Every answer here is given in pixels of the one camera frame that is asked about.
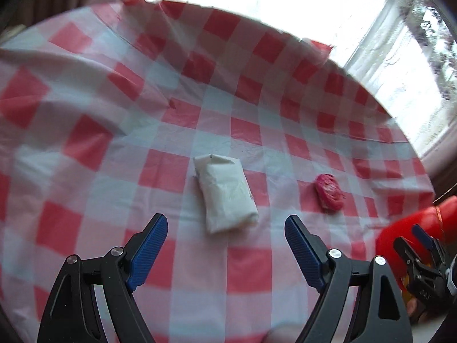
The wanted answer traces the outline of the person's right hand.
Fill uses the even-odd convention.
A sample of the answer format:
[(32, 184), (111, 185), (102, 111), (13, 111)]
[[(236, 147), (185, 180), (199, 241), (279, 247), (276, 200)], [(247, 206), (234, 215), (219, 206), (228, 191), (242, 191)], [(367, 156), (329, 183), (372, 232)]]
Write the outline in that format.
[(428, 318), (428, 312), (426, 306), (417, 298), (412, 297), (407, 302), (407, 314), (410, 320), (410, 324), (415, 326), (425, 322)]

